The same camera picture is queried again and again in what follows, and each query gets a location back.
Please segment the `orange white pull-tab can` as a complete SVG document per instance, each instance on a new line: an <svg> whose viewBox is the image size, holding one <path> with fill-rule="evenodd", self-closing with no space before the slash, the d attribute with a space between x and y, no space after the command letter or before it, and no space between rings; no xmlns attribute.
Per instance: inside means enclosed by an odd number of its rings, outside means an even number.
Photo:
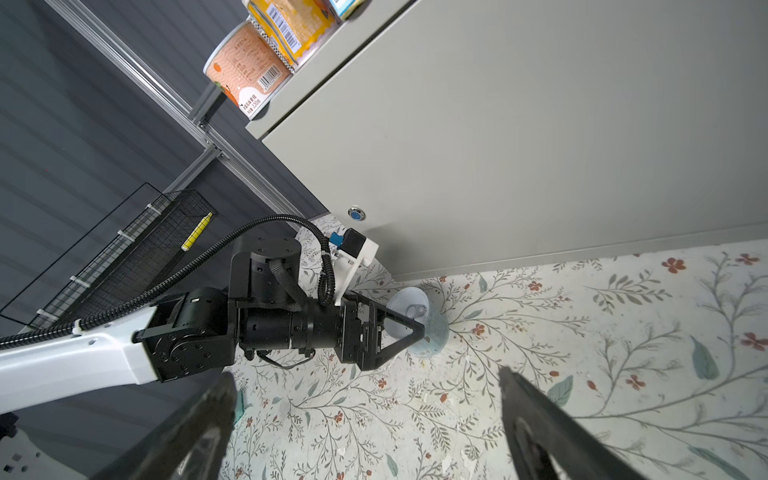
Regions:
<svg viewBox="0 0 768 480"><path fill-rule="evenodd" d="M249 120L292 77L292 72L248 20L219 43L207 59L203 73Z"/></svg>

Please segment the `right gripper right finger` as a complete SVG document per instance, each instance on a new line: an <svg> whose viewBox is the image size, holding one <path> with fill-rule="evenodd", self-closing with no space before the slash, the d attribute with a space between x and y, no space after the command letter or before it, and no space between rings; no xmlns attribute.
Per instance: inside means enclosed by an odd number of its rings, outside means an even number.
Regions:
<svg viewBox="0 0 768 480"><path fill-rule="evenodd" d="M641 479L522 375L499 369L502 423L519 479Z"/></svg>

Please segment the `light blue pull-tab can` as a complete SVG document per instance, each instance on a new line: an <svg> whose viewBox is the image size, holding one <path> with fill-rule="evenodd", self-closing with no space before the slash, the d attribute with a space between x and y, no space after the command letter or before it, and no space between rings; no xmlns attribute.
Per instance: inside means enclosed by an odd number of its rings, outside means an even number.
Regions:
<svg viewBox="0 0 768 480"><path fill-rule="evenodd" d="M424 326L424 338L408 348L411 355L429 358L446 346L449 322L422 289L406 287L400 290L388 301L386 308Z"/></svg>

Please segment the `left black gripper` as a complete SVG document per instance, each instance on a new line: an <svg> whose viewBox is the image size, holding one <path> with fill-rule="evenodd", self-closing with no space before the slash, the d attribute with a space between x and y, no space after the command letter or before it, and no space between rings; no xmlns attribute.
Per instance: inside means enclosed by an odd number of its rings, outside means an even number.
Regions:
<svg viewBox="0 0 768 480"><path fill-rule="evenodd" d="M343 364L361 371L376 370L424 338L412 331L394 342L382 344L382 330L412 330L426 319L426 294L397 292L384 302L358 293L347 293L340 306L340 333L335 353Z"/></svg>

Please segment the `yellow oval sardine tin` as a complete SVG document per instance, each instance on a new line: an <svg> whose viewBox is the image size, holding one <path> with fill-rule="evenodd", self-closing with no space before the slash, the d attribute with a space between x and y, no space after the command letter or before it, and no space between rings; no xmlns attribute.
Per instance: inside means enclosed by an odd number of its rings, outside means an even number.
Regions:
<svg viewBox="0 0 768 480"><path fill-rule="evenodd" d="M365 0L330 0L329 4L333 9L335 15L340 19L346 21L352 13L363 3Z"/></svg>

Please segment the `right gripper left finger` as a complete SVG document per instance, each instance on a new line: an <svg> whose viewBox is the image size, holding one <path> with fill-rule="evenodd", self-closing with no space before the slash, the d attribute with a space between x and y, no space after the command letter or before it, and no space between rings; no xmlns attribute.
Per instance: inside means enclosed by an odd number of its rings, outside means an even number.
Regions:
<svg viewBox="0 0 768 480"><path fill-rule="evenodd" d="M216 479L234 429L238 390L229 372L191 398L96 479Z"/></svg>

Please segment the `brown can white lid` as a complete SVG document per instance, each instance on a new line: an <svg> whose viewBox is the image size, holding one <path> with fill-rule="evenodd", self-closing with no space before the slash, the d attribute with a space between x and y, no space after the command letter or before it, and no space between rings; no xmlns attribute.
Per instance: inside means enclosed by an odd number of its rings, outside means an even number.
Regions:
<svg viewBox="0 0 768 480"><path fill-rule="evenodd" d="M243 0L249 21L291 73L335 32L339 22L326 1Z"/></svg>

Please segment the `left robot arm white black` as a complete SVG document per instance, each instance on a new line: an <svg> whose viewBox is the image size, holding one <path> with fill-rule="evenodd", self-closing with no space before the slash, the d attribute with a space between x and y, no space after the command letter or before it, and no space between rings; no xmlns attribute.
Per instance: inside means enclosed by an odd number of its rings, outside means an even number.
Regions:
<svg viewBox="0 0 768 480"><path fill-rule="evenodd" d="M335 291L323 305L299 286L297 240L239 238L227 290L172 295L94 328L77 322L59 338L3 351L1 410L173 381L228 367L238 354L270 362L274 351L294 350L308 362L331 349L342 363L375 370L425 336L413 316L348 291L375 251L361 236L344 242L333 257Z"/></svg>

